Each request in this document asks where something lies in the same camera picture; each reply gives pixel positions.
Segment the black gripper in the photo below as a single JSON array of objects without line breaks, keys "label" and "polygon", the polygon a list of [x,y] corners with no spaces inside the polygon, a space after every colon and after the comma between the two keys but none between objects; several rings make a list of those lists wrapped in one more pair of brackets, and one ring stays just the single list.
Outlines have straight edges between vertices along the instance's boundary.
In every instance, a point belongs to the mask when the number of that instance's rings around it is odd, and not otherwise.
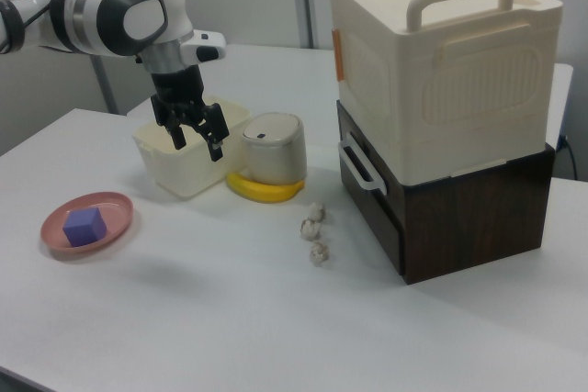
[{"label": "black gripper", "polygon": [[218,103],[204,105],[204,84],[197,65],[175,73],[152,73],[156,93],[151,96],[155,122],[165,128],[176,150],[186,139],[180,124],[193,127],[206,142],[213,162],[222,158],[229,129]]}]

